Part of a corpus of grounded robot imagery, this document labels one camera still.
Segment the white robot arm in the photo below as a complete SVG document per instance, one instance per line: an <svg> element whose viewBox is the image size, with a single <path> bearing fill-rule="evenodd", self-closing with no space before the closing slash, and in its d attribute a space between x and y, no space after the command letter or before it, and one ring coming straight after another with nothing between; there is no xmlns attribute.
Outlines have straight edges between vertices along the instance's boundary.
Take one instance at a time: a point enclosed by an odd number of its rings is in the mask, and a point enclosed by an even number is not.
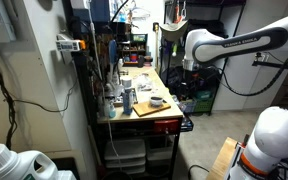
<svg viewBox="0 0 288 180"><path fill-rule="evenodd" d="M224 39L205 29L188 33L183 68L193 70L236 55L271 50L288 51L288 16L256 31ZM265 109L235 165L231 180L268 180L281 160L288 158L288 109Z"/></svg>

